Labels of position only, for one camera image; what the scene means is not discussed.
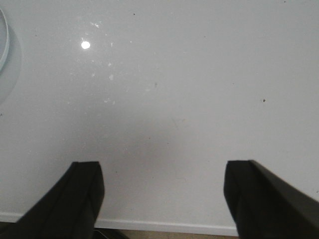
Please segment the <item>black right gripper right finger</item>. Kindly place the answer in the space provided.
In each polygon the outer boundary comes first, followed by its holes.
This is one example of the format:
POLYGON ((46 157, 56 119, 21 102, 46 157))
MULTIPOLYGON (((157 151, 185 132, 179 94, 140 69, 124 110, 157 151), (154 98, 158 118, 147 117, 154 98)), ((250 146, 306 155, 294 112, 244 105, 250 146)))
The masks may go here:
POLYGON ((255 160, 228 161, 224 197, 241 239, 317 239, 319 203, 255 160))

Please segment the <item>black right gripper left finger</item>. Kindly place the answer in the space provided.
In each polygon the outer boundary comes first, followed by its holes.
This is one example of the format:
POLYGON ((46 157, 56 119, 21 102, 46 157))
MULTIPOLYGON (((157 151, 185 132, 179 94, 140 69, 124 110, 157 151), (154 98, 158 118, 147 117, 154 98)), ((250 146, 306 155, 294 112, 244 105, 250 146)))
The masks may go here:
POLYGON ((91 239, 104 199, 99 162, 73 162, 59 181, 2 239, 91 239))

